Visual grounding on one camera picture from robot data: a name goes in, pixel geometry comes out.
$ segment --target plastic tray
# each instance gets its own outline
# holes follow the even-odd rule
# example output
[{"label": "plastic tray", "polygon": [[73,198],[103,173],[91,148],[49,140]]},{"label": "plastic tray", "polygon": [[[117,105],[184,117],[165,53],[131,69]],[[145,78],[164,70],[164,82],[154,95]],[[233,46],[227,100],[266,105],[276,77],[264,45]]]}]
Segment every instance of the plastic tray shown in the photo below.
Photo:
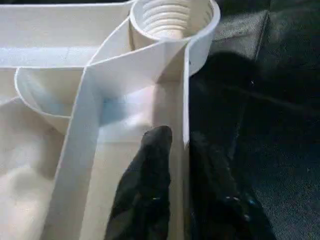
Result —
[{"label": "plastic tray", "polygon": [[0,7],[0,239],[103,240],[160,125],[173,130],[169,239],[188,237],[189,76],[219,19],[212,0]]}]

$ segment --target black fabric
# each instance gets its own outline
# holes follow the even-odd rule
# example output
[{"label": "black fabric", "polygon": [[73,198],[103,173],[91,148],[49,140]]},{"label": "black fabric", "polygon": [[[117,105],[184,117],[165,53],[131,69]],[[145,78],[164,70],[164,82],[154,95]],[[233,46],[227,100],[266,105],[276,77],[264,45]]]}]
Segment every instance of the black fabric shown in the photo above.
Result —
[{"label": "black fabric", "polygon": [[167,239],[172,140],[167,126],[144,134],[139,151],[117,187],[105,240]]},{"label": "black fabric", "polygon": [[190,78],[190,147],[201,135],[223,149],[278,240],[318,240],[320,1],[218,3],[210,57]]}]

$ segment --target white plastic surface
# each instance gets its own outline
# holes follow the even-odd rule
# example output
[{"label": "white plastic surface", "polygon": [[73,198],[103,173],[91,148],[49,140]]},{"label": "white plastic surface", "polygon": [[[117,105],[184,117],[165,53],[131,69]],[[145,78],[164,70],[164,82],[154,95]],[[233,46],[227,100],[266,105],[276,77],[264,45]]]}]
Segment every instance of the white plastic surface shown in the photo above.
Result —
[{"label": "white plastic surface", "polygon": [[39,239],[64,137],[17,97],[0,126],[0,239]]},{"label": "white plastic surface", "polygon": [[65,134],[83,70],[21,67],[15,75],[16,90],[29,108]]},{"label": "white plastic surface", "polygon": [[[0,239],[103,240],[118,182],[160,125],[173,131],[168,239],[188,238],[189,76],[219,18],[212,0],[0,6],[0,139],[14,149],[0,152]],[[12,193],[20,171],[27,198]]]}]

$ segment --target threaded opening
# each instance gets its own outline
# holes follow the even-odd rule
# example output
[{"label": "threaded opening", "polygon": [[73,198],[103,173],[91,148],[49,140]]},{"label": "threaded opening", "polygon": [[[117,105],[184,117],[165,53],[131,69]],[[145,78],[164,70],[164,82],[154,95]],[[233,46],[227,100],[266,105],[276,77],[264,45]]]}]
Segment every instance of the threaded opening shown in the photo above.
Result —
[{"label": "threaded opening", "polygon": [[210,0],[139,0],[133,7],[138,27],[155,38],[183,39],[213,19]]}]

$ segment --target dark cloth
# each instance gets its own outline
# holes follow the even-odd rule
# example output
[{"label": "dark cloth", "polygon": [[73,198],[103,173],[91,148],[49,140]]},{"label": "dark cloth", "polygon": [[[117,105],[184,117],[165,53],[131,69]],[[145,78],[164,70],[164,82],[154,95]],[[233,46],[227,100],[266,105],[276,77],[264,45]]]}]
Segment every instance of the dark cloth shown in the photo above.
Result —
[{"label": "dark cloth", "polygon": [[278,240],[318,240],[320,1],[218,3],[210,57],[190,78],[191,143],[223,149]]}]

